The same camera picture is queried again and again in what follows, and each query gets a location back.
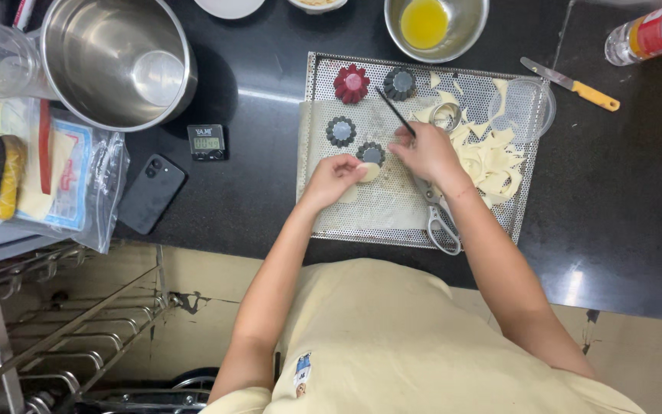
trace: clear plastic container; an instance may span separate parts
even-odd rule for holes
[[[11,97],[58,99],[45,77],[37,43],[0,24],[0,98]]]
[[[613,65],[626,66],[662,54],[662,8],[630,21],[610,33],[605,57]]]
[[[556,117],[556,98],[551,89],[539,80],[524,77],[510,80],[505,94],[505,112],[495,117],[500,103],[500,94],[494,94],[489,101],[490,126],[497,131],[512,128],[514,144],[527,144],[543,136]],[[533,108],[538,103],[543,106],[542,109]],[[542,118],[538,117],[539,113],[543,114]]]

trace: tiled floor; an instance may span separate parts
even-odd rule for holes
[[[104,267],[117,267],[120,273],[137,266],[149,269],[153,252],[148,246],[128,246],[106,261],[87,264],[79,270],[79,277],[93,280],[88,275]],[[228,346],[238,302],[260,264],[257,259],[165,248],[170,290],[189,294],[191,311],[170,311],[156,325],[152,339],[136,344],[109,378],[168,380],[193,368],[218,366]],[[478,291],[452,288],[452,294],[459,306],[499,331]],[[587,358],[603,382],[622,391],[646,412],[662,413],[662,320],[601,312],[594,322],[594,314],[590,318],[587,309],[553,308],[566,331],[587,348]]]

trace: digital timer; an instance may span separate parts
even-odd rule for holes
[[[226,160],[229,157],[220,125],[189,125],[190,155],[195,161]]]

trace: white plate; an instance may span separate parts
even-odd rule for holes
[[[203,10],[218,18],[243,18],[259,9],[265,0],[194,0]]]

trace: cream t-shirt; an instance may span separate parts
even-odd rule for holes
[[[279,348],[274,390],[234,391],[202,414],[644,414],[459,309],[441,279],[387,261],[304,268]]]

